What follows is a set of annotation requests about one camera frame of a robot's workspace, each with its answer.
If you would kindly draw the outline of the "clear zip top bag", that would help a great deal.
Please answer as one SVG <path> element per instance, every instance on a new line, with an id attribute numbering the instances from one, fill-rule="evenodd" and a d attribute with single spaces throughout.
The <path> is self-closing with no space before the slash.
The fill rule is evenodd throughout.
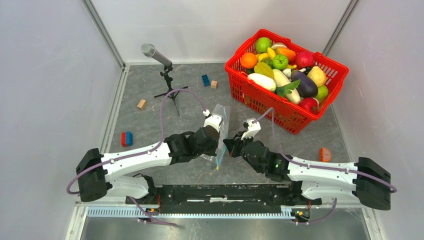
<path id="1" fill-rule="evenodd" d="M 218 147 L 215 151 L 216 156 L 208 156 L 206 154 L 202 154 L 201 157 L 210 162 L 215 162 L 216 171 L 220 169 L 220 164 L 227 150 L 227 147 L 225 146 L 223 140 L 228 138 L 229 125 L 230 125 L 230 111 L 231 111 L 231 108 L 229 106 L 217 104 L 214 107 L 213 111 L 211 112 L 212 115 L 220 115 L 222 118 L 222 121 L 219 125 Z"/>

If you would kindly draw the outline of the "orange fruit toy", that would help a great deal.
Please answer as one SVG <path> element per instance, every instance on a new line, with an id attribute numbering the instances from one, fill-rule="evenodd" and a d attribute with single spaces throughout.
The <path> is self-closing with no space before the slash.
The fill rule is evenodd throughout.
<path id="1" fill-rule="evenodd" d="M 251 52 L 244 53 L 240 58 L 240 64 L 246 69 L 253 69 L 258 62 L 258 58 Z"/>

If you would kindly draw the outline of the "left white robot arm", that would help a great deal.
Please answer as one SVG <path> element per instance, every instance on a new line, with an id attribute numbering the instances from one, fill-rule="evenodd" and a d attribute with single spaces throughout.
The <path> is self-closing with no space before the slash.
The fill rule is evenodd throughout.
<path id="1" fill-rule="evenodd" d="M 172 134 L 159 147 L 137 148 L 118 153 L 88 150 L 77 165 L 77 183 L 82 202 L 92 202 L 105 196 L 129 196 L 153 203 L 157 190 L 150 177 L 131 177 L 133 172 L 152 167 L 187 163 L 201 155 L 215 156 L 220 133 L 208 125 L 196 132 Z"/>

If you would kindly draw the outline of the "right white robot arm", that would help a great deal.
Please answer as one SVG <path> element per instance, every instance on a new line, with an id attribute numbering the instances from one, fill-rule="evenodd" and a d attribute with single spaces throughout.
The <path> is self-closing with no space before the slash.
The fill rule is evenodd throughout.
<path id="1" fill-rule="evenodd" d="M 291 182 L 288 196 L 295 204 L 338 198 L 376 210 L 391 209 L 391 174 L 368 157 L 345 163 L 311 161 L 272 152 L 261 141 L 241 135 L 223 140 L 229 155 L 243 158 L 274 182 Z"/>

